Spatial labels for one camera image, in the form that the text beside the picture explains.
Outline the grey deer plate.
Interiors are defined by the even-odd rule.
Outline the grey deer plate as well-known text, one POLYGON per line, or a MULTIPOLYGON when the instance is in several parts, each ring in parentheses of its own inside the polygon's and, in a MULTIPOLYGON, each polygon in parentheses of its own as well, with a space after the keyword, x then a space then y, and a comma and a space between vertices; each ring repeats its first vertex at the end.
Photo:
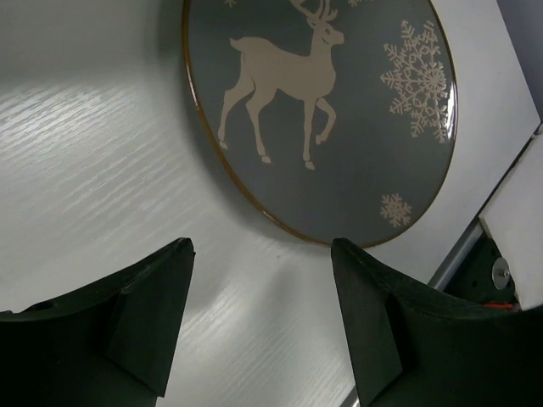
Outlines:
POLYGON ((187 1, 194 107, 242 194, 310 243, 410 231, 451 167, 458 91, 433 1, 187 1))

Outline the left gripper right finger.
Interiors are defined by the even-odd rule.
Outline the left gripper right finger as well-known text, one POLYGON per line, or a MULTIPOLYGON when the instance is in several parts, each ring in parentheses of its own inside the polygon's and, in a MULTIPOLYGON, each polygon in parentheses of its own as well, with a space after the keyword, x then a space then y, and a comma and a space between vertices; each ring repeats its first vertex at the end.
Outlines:
POLYGON ((541 307, 455 298, 345 238, 331 257, 361 405, 541 405, 541 307))

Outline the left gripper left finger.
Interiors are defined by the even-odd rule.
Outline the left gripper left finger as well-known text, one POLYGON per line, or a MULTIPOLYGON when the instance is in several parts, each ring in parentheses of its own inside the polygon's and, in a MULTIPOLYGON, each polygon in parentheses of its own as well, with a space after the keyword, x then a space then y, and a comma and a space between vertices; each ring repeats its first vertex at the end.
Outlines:
POLYGON ((2 397, 164 397, 194 260, 192 240, 178 238, 70 293, 2 312, 2 397))

